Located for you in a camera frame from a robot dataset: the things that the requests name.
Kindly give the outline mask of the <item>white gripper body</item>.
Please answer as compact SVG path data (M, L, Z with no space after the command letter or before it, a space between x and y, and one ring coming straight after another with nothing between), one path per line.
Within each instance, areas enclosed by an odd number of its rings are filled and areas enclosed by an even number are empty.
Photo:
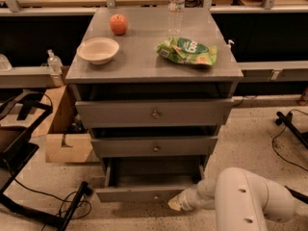
M178 204L184 211L213 210L215 208L214 195L211 192L199 190L197 186L183 190L178 195Z

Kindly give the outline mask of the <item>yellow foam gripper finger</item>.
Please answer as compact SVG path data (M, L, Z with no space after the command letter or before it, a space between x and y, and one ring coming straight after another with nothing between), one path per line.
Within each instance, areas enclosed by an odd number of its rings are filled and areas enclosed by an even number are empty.
M182 210L182 206L179 202L179 196L175 195L168 203L167 203L168 207L174 211L181 211Z

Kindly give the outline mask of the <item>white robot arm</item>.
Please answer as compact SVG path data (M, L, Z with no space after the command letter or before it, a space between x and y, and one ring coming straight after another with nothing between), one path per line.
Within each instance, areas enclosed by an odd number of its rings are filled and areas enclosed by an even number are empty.
M308 196L239 167L223 170L175 195L168 206L175 211L215 210L217 231L268 231L267 220L287 222L295 203Z

